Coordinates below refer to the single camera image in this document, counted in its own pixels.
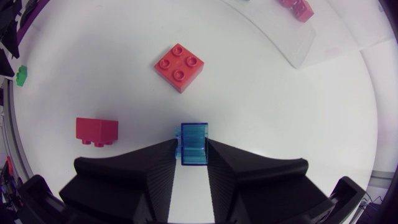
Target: red duplo block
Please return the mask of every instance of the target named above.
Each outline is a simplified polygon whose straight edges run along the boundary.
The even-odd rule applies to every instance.
[[[117,121],[76,118],[76,138],[83,144],[93,142],[95,147],[112,145],[118,140],[118,125]]]
[[[7,163],[8,163],[8,174],[12,175],[13,169],[12,169],[11,158],[9,156],[6,156],[6,160],[7,160]]]
[[[156,63],[155,69],[176,90],[182,93],[202,71],[203,63],[180,44],[176,44]]]
[[[284,7],[292,7],[297,0],[279,0]]]
[[[306,22],[313,16],[312,8],[306,0],[297,0],[293,6],[293,12],[296,19],[302,22]]]

